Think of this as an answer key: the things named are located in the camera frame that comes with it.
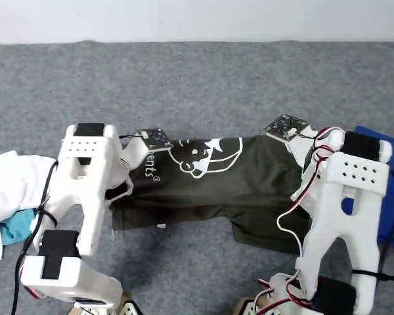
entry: white cloth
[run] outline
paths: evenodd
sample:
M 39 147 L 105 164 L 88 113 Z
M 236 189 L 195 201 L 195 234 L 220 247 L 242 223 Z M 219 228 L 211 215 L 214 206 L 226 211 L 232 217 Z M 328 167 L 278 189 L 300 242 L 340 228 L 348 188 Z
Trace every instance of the white cloth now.
M 16 151 L 0 154 L 0 222 L 19 209 L 39 205 L 54 161 L 51 157 L 19 156 Z

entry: mounting hole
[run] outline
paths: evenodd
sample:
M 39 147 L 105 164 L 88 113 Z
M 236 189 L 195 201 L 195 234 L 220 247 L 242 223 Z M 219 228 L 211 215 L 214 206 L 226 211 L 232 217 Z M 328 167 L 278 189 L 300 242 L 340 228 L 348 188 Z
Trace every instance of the mounting hole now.
M 344 198 L 341 201 L 341 210 L 346 214 L 346 215 L 353 215 L 353 204 L 355 200 L 352 198 Z

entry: black cable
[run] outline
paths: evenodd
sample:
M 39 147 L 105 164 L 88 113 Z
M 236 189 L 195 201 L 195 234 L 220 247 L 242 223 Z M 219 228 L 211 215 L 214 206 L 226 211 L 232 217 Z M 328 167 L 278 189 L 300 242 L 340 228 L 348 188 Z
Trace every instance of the black cable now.
M 382 272 L 372 272 L 367 270 L 352 270 L 353 274 L 364 274 L 366 276 L 371 276 L 377 278 L 379 281 L 394 281 L 394 276 L 390 276 L 389 274 L 384 274 Z
M 124 138 L 141 138 L 141 135 L 120 135 L 119 138 L 120 139 L 124 139 Z
M 394 177 L 394 169 L 389 169 L 389 174 Z M 384 274 L 383 273 L 383 266 L 385 263 L 385 260 L 387 258 L 389 246 L 391 245 L 391 242 L 394 240 L 394 222 L 393 226 L 391 227 L 391 230 L 388 233 L 388 237 L 386 241 L 384 242 L 383 248 L 380 253 L 380 261 L 378 263 L 378 272 L 371 272 L 367 270 L 359 270 L 359 269 L 354 269 L 352 270 L 352 274 L 364 274 L 367 276 L 372 276 L 376 277 L 379 281 L 394 281 L 394 276 L 390 276 L 389 274 Z
M 16 309 L 18 307 L 18 296 L 19 296 L 19 286 L 20 286 L 20 283 L 19 283 L 20 266 L 22 265 L 22 261 L 23 261 L 24 257 L 26 256 L 26 253 L 28 252 L 29 247 L 31 246 L 31 244 L 33 242 L 33 239 L 35 238 L 35 235 L 38 233 L 39 227 L 41 226 L 42 218 L 46 212 L 44 210 L 44 205 L 47 202 L 48 187 L 50 185 L 51 176 L 53 175 L 53 170 L 57 165 L 58 165 L 58 162 L 55 161 L 50 167 L 50 170 L 49 170 L 48 176 L 47 176 L 47 180 L 45 181 L 44 190 L 42 191 L 41 203 L 39 204 L 39 207 L 36 210 L 38 212 L 37 224 L 35 225 L 35 228 L 32 231 L 32 234 L 28 237 L 28 239 L 26 239 L 26 241 L 23 245 L 23 248 L 19 254 L 19 257 L 16 261 L 16 266 L 14 267 L 14 292 L 13 292 L 13 304 L 12 304 L 11 315 L 16 314 Z

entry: circuit board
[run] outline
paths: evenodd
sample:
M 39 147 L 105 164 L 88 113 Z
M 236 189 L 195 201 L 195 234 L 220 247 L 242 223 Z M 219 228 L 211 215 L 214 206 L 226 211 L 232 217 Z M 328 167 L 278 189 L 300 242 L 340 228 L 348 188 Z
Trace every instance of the circuit board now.
M 171 141 L 162 128 L 142 129 L 139 131 L 143 142 L 149 150 L 168 150 L 173 147 Z
M 308 125 L 308 121 L 283 114 L 265 127 L 265 132 L 278 140 L 291 141 L 297 133 L 300 133 Z

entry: white graphic print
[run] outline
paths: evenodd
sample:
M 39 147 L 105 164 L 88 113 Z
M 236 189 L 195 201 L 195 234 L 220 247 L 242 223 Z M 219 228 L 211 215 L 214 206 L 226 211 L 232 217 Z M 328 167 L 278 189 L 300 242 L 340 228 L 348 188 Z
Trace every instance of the white graphic print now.
M 195 179 L 202 178 L 207 173 L 224 172 L 231 168 L 239 155 L 242 153 L 242 138 L 228 139 L 236 141 L 236 146 L 232 152 L 223 152 L 221 147 L 222 138 L 211 139 L 204 143 L 203 148 L 191 148 L 189 140 L 180 140 L 178 145 L 181 148 L 172 148 L 169 151 L 171 159 L 179 165 L 179 169 L 190 174 Z M 186 160 L 175 158 L 175 150 L 189 150 Z

